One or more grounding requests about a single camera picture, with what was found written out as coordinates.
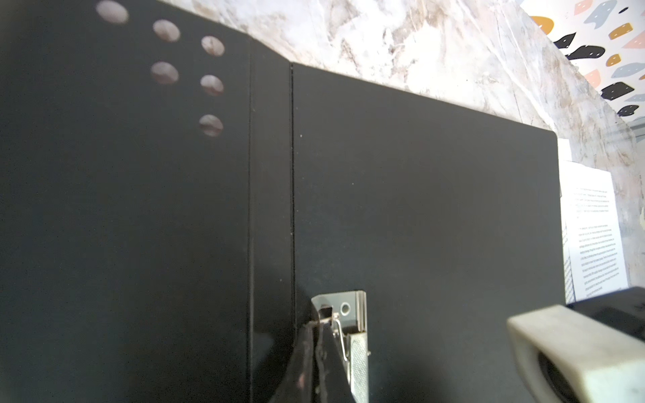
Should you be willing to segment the printed paper sheet top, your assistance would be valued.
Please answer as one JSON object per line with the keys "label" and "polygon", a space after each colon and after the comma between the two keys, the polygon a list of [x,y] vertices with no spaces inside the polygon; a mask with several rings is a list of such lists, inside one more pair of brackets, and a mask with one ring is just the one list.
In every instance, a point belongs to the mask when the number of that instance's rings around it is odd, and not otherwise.
{"label": "printed paper sheet top", "polygon": [[611,174],[564,161],[559,182],[565,301],[628,288]]}

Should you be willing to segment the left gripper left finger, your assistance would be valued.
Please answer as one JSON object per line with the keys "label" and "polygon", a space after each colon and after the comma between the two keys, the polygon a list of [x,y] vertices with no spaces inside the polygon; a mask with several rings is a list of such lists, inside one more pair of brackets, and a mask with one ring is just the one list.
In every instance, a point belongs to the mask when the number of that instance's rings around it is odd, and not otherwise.
{"label": "left gripper left finger", "polygon": [[316,322],[303,325],[297,335],[287,371],[270,403],[311,403],[313,393],[313,356]]}

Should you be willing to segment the orange folder black inside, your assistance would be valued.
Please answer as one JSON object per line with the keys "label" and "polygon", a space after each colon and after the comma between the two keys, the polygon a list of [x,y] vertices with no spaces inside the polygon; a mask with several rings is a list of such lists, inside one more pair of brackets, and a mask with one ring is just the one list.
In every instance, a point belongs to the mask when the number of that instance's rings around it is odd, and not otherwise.
{"label": "orange folder black inside", "polygon": [[1,4],[1,399],[267,402],[319,294],[373,402],[529,402],[564,302],[553,132],[299,65],[157,1]]}

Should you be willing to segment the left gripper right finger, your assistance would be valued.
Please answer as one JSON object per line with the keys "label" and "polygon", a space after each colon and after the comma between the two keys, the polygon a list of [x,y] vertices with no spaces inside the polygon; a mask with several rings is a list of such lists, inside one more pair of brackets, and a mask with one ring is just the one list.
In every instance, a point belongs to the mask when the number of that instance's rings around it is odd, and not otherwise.
{"label": "left gripper right finger", "polygon": [[320,324],[318,326],[314,359],[316,363],[314,401],[321,403],[355,403],[344,369],[341,352],[329,324]]}

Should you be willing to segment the printed paper sheet with diagram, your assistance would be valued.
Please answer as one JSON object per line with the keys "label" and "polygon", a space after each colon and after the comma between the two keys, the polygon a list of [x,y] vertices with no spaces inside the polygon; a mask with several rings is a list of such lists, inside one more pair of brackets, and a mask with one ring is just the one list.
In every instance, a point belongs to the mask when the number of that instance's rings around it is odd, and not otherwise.
{"label": "printed paper sheet with diagram", "polygon": [[[572,161],[570,142],[567,139],[558,139],[558,154],[559,168],[561,168],[565,162]],[[564,299],[566,304],[570,304],[572,302],[575,302],[575,293],[565,210],[566,199],[564,197],[563,190],[560,190],[560,216],[564,259]]]}

